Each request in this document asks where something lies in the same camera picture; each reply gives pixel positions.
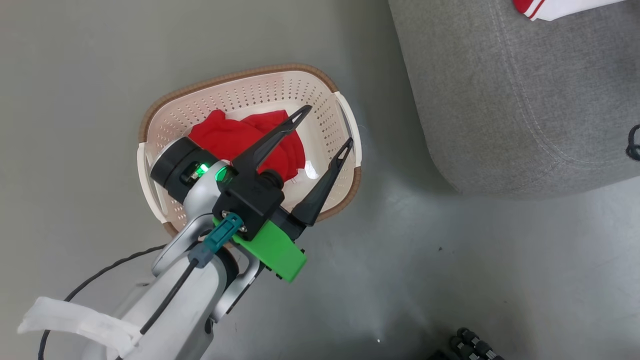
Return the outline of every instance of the green indicator light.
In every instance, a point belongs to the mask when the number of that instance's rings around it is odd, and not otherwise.
[[[225,175],[227,174],[227,167],[223,167],[216,173],[216,181],[222,181],[225,179]]]
[[[196,174],[198,174],[198,177],[202,177],[204,174],[207,173],[207,171],[209,171],[209,167],[207,165],[200,165],[200,167],[198,167],[196,169]]]

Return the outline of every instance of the white basket handle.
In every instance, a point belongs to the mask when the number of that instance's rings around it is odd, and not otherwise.
[[[152,184],[151,178],[149,178],[149,169],[147,166],[147,154],[145,152],[145,145],[147,143],[141,142],[138,144],[138,177],[140,178],[140,185],[142,186],[142,192],[145,194],[145,199],[151,208],[151,211],[161,223],[167,222],[166,216],[163,213],[160,205],[158,204],[159,196],[155,191],[155,186]]]
[[[335,98],[342,108],[342,112],[345,114],[345,124],[351,133],[351,137],[353,138],[353,154],[356,158],[356,167],[360,166],[362,162],[362,144],[360,143],[360,132],[358,131],[358,124],[356,123],[356,117],[353,116],[353,111],[351,111],[351,107],[347,102],[347,99],[344,98],[339,91],[333,93]]]

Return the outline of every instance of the green plastic block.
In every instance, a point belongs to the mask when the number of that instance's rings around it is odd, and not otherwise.
[[[213,219],[215,226],[219,223],[218,219]],[[287,282],[292,282],[307,262],[306,255],[287,234],[269,220],[252,241],[244,241],[238,235],[233,239]]]

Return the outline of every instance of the robotic arm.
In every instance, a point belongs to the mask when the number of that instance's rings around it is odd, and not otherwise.
[[[257,169],[310,110],[309,105],[300,108],[231,165],[186,137],[157,157],[151,178],[183,204],[188,223],[155,260],[155,281],[138,286],[114,314],[142,328],[138,345],[125,360],[200,359],[213,340],[214,324],[265,267],[281,279],[295,279],[307,258],[294,240],[316,222],[353,140],[342,146],[291,212],[281,207],[282,178],[272,170],[258,174]],[[241,274],[223,247],[229,241],[249,260]],[[91,343],[82,358],[119,357],[115,350]]]

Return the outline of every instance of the gray fabric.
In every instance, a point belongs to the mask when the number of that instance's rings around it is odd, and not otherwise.
[[[640,3],[531,22],[511,0],[390,1],[427,145],[463,193],[550,197],[640,174]]]

